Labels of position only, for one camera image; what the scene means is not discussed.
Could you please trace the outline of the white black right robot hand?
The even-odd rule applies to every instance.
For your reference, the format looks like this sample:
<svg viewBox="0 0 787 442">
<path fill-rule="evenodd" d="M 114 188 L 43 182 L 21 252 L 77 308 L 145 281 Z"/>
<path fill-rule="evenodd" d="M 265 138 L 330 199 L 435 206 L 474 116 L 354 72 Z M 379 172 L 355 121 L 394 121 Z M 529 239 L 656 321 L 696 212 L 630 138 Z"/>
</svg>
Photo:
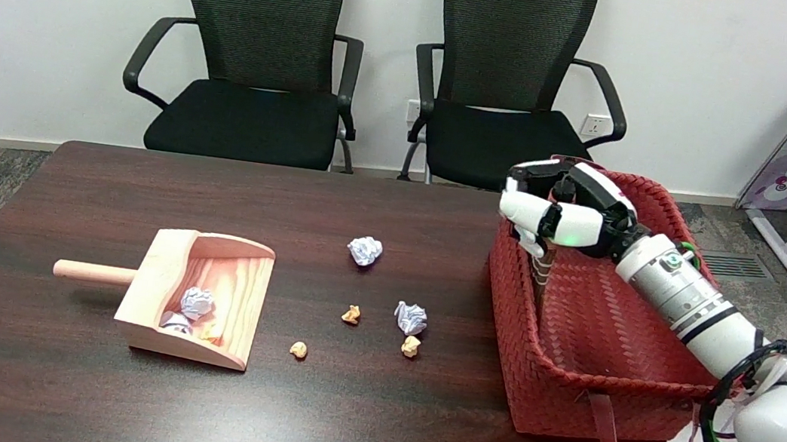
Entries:
<svg viewBox="0 0 787 442">
<path fill-rule="evenodd" d="M 595 165 L 553 156 L 513 165 L 499 202 L 510 237 L 535 258 L 567 247 L 596 259 L 621 261 L 652 235 L 632 202 Z"/>
</svg>

